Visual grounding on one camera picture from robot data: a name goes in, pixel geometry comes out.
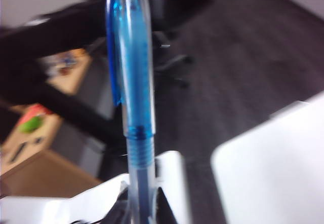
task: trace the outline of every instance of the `dark floor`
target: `dark floor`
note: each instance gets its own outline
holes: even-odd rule
[[[194,223],[225,223],[211,153],[324,89],[324,22],[288,0],[213,0],[172,45],[195,63],[177,71],[189,88],[156,94],[156,153],[184,156]]]

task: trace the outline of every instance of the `white object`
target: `white object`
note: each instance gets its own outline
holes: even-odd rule
[[[324,96],[308,102],[213,152],[227,224],[324,223]]]
[[[191,224],[182,156],[169,151],[156,157],[161,186],[179,224]],[[69,224],[75,220],[95,222],[102,219],[114,205],[121,182],[129,182],[128,174],[121,174],[92,189],[67,198],[5,197],[0,200],[1,221],[6,224]]]

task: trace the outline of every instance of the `green object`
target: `green object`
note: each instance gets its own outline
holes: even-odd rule
[[[20,132],[31,133],[35,129],[39,128],[42,125],[42,119],[40,116],[32,117],[27,122],[18,126]]]

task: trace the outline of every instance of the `transparent blue pen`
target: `transparent blue pen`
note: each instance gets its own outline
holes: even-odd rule
[[[107,40],[114,104],[123,105],[132,223],[153,217],[155,119],[148,0],[107,0]]]

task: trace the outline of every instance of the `desk surface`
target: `desk surface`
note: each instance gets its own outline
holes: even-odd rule
[[[324,223],[324,97],[309,102],[214,151],[228,224]]]
[[[77,64],[73,67],[71,72],[68,75],[57,76],[48,81],[48,83],[67,94],[75,94],[77,92],[91,63],[91,59],[87,54],[80,56],[79,50],[73,53],[77,59]],[[30,134],[21,133],[15,127],[2,146],[2,151],[5,149],[5,153],[2,153],[1,156],[1,176],[8,174],[10,171],[19,169],[19,166],[23,166],[28,160],[32,160],[33,157],[36,157],[37,153],[48,149],[61,124],[62,119],[54,114],[46,115],[42,126]],[[43,138],[42,142],[35,144],[35,140],[39,137]],[[28,142],[25,150],[15,162],[10,163],[10,159],[12,159],[19,145],[23,142]]]

